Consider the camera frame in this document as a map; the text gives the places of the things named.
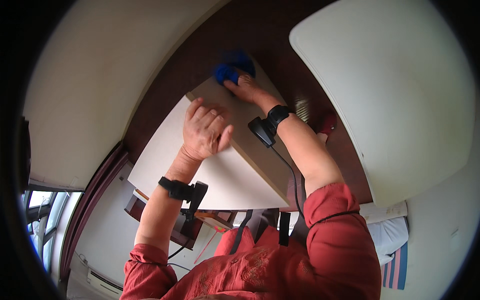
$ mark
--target right hand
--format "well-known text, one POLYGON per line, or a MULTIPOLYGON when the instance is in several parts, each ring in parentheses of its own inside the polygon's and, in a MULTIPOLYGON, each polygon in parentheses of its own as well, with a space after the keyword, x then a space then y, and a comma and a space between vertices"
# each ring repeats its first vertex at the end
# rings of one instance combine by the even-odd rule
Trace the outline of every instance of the right hand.
POLYGON ((248 103, 256 104, 256 101, 262 94, 267 93, 261 87, 258 86, 257 82, 247 73, 237 70, 240 74, 238 85, 234 84, 230 80, 225 80, 223 85, 232 91, 240 100, 243 100, 248 103))
POLYGON ((202 103, 203 98, 190 103, 183 124, 180 152, 193 161, 202 161, 226 149, 233 133, 233 125, 225 127, 228 112, 224 108, 203 107, 202 103))

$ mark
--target striped towel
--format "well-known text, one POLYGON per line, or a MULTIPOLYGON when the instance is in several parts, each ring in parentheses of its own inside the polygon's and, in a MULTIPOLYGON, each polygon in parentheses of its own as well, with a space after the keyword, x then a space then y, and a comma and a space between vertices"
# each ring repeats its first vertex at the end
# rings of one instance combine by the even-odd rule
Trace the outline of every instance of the striped towel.
POLYGON ((407 243, 395 251, 392 261, 382 266, 382 285, 386 288, 405 288, 405 278, 407 277, 407 243))

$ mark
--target red blouse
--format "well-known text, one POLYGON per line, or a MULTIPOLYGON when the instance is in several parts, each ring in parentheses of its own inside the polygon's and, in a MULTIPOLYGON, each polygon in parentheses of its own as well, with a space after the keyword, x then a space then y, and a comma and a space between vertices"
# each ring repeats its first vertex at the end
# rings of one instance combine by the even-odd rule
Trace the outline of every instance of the red blouse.
MULTIPOLYGON (((313 192, 304 205, 305 221, 359 210, 345 184, 334 183, 313 192)), ((278 231, 268 227, 254 244, 245 228, 238 250, 228 255, 236 229, 223 234, 215 256, 177 281, 160 249, 135 245, 125 264, 120 299, 192 299, 228 294, 238 299, 379 299, 381 274, 365 220, 358 214, 335 216, 316 224, 307 250, 290 239, 278 245, 278 231)))

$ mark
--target person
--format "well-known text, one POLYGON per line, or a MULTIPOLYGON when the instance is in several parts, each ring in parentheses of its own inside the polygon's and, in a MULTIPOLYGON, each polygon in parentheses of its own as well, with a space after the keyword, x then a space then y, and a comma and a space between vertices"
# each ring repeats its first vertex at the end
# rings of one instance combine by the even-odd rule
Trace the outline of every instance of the person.
MULTIPOLYGON (((258 105, 265 115, 280 104, 247 74, 239 77, 238 85, 226 80, 224 86, 239 99, 258 105)), ((195 99, 186 111, 184 144, 165 177, 190 183, 204 159, 228 147, 233 127, 225 125, 220 109, 203 107, 202 99, 195 99)), ((274 216, 271 209, 256 211, 234 254, 229 252, 236 229, 223 235, 214 257, 177 281, 172 267, 167 266, 167 255, 182 202, 170 199, 168 192, 157 186, 142 213, 124 267, 121 299, 380 298, 375 247, 358 214, 357 200, 322 142, 326 135, 317 137, 293 113, 279 123, 277 134, 305 178, 305 219, 299 217, 297 222, 303 222, 308 233, 304 244, 290 238, 287 247, 279 245, 278 212, 274 216)))

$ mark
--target floor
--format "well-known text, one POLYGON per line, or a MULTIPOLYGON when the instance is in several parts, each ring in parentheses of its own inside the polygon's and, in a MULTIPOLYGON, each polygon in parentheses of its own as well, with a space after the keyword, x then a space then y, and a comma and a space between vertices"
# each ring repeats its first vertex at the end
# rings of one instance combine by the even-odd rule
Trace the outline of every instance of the floor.
MULTIPOLYGON (((288 41, 290 30, 297 23, 331 2, 233 0, 217 11, 177 49, 145 94, 124 139, 129 160, 136 162, 181 97, 212 75, 224 49, 243 48, 250 53, 289 106, 293 108, 296 99, 309 103, 311 120, 333 109, 325 92, 288 41)), ((340 121, 328 139, 327 149, 359 202, 371 202, 365 174, 340 121)))

